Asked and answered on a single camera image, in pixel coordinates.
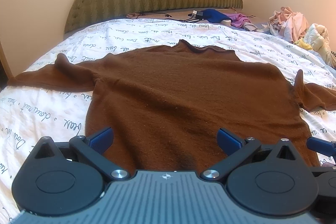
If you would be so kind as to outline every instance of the yellow cloth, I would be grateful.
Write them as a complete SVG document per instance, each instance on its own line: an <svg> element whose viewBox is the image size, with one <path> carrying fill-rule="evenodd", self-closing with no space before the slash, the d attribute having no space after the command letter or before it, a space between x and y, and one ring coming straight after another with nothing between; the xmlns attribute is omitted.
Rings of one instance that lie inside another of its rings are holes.
<svg viewBox="0 0 336 224"><path fill-rule="evenodd" d="M303 38L300 38L298 41L294 42L295 45L298 45L300 48L304 48L305 50L309 51L312 50L312 46L304 42Z"/></svg>

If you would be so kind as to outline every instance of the blue gripper pad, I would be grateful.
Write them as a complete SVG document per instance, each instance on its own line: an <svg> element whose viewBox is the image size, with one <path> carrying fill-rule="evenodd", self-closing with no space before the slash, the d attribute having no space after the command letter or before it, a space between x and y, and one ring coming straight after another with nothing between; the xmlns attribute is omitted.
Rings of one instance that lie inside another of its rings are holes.
<svg viewBox="0 0 336 224"><path fill-rule="evenodd" d="M336 155L336 148L333 143L315 137L310 137L307 140L307 148L327 157Z"/></svg>
<svg viewBox="0 0 336 224"><path fill-rule="evenodd" d="M229 130L221 128L217 132L217 144L228 156L241 149L245 141L231 133Z"/></svg>
<svg viewBox="0 0 336 224"><path fill-rule="evenodd" d="M86 143L94 151L102 155L113 143L112 128L104 128L103 130L87 137Z"/></svg>

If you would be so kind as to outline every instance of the metal screw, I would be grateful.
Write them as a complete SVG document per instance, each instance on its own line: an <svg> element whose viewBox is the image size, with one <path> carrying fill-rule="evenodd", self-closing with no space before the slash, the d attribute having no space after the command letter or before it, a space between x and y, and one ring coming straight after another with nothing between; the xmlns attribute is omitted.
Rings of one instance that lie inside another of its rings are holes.
<svg viewBox="0 0 336 224"><path fill-rule="evenodd" d="M123 179L124 177L126 177L128 175L127 171L125 170L122 170L122 169L117 169L117 170L114 170L112 173L111 173L111 176L116 178L116 179Z"/></svg>
<svg viewBox="0 0 336 224"><path fill-rule="evenodd" d="M216 170L205 170L203 172L203 175L206 177L206 178L210 178L210 179L215 179L217 177L219 177L219 172L216 171Z"/></svg>

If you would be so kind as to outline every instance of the brown garment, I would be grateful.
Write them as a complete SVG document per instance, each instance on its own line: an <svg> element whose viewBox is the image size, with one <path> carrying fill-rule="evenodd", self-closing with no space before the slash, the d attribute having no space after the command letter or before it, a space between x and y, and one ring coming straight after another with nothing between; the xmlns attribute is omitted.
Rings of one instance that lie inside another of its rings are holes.
<svg viewBox="0 0 336 224"><path fill-rule="evenodd" d="M24 72L9 85L93 90L86 134L112 127L115 141L105 157L131 172L202 171L225 157L216 143L220 127L264 144L289 138L307 164L318 165L305 145L311 134L299 104L307 111L336 109L336 93L303 85L302 78L300 71L293 87L271 64L181 40L77 65L59 54L54 65Z"/></svg>

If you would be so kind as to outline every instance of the triangular cutout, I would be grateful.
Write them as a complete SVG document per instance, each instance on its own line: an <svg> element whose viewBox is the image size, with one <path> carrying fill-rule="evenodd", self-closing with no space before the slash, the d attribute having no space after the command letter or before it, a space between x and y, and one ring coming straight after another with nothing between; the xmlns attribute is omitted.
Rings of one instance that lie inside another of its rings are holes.
<svg viewBox="0 0 336 224"><path fill-rule="evenodd" d="M35 158L36 159L42 159L42 158L50 158L53 157L55 154L52 151L49 143L44 143L41 145L40 150L37 152Z"/></svg>
<svg viewBox="0 0 336 224"><path fill-rule="evenodd" d="M295 160L295 157L288 146L281 147L281 150L277 155L277 158L285 160Z"/></svg>

